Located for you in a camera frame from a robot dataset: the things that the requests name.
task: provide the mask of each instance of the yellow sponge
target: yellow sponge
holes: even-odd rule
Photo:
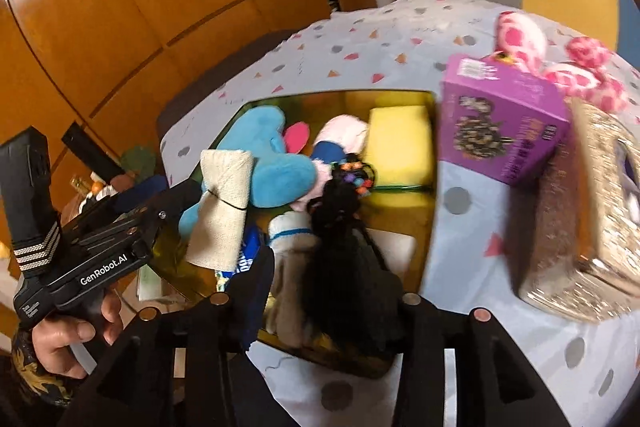
[[[434,158],[427,108],[372,109],[364,160],[376,170],[376,187],[430,185]]]

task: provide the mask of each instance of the beige rolled bandage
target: beige rolled bandage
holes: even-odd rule
[[[202,151],[200,168],[207,190],[185,256],[189,263],[212,270],[236,269],[253,167],[250,152]]]

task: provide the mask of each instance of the pink plush tongue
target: pink plush tongue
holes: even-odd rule
[[[309,141],[309,126],[304,122],[296,122],[287,127],[282,136],[287,147],[287,152],[298,154]]]

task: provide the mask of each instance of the yellow transparent storage bin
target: yellow transparent storage bin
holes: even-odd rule
[[[375,107],[403,105],[424,105],[428,108],[432,136],[436,136],[436,106],[434,97],[427,91],[407,90],[346,90],[317,92],[269,98],[244,104],[228,122],[220,135],[212,143],[215,148],[231,125],[247,110],[260,105],[276,105],[286,116],[287,124],[303,121],[310,127],[310,140],[302,151],[310,155],[313,139],[324,124],[340,114],[352,114],[369,121],[369,112]],[[202,181],[198,166],[191,178]],[[360,218],[370,229],[410,235],[416,240],[415,252],[402,284],[406,291],[416,292],[420,287],[422,272],[427,259],[435,210],[435,184],[423,190],[374,190],[372,195],[362,200]],[[248,222],[255,222],[263,230],[274,216],[290,210],[288,205],[278,208],[255,208],[247,211]],[[191,302],[196,303],[216,291],[216,276],[213,270],[193,266],[184,260],[186,245],[180,242],[177,230],[164,230],[154,247],[154,259],[150,264],[160,277],[172,284]],[[273,298],[267,302],[267,310],[273,305]],[[260,330],[258,339],[270,346],[281,349],[302,359],[369,378],[383,376],[391,367],[392,359],[363,357],[358,353],[340,352],[332,346],[331,340],[321,337],[311,347],[292,349],[281,343],[277,336]]]

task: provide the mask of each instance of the purple box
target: purple box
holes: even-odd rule
[[[442,89],[438,159],[514,185],[569,128],[554,84],[491,59],[453,55]]]

